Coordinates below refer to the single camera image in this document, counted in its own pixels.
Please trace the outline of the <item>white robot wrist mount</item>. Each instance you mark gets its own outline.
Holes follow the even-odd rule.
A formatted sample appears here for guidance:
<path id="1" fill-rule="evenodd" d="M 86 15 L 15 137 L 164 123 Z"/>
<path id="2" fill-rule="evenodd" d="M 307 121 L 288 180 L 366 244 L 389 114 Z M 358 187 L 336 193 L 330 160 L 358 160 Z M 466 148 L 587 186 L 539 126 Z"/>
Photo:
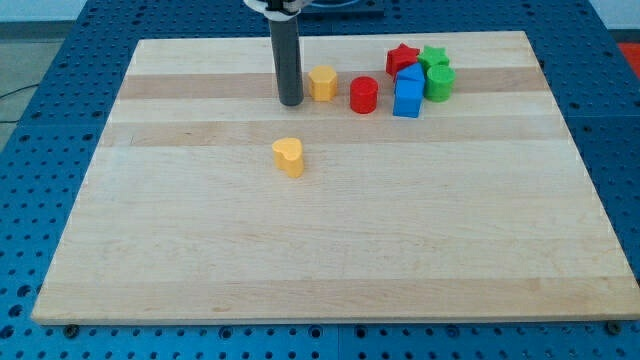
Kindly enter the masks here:
<path id="1" fill-rule="evenodd" d="M 295 18 L 313 0 L 243 0 L 251 10 L 270 21 L 288 21 Z"/>

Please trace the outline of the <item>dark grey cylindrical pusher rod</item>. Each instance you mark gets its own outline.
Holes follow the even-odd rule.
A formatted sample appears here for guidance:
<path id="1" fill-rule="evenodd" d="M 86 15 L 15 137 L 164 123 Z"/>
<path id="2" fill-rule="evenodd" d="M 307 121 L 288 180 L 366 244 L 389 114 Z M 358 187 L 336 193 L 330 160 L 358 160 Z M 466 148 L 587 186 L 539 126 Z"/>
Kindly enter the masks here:
<path id="1" fill-rule="evenodd" d="M 279 100 L 297 106 L 304 98 L 297 18 L 269 21 L 269 27 Z"/>

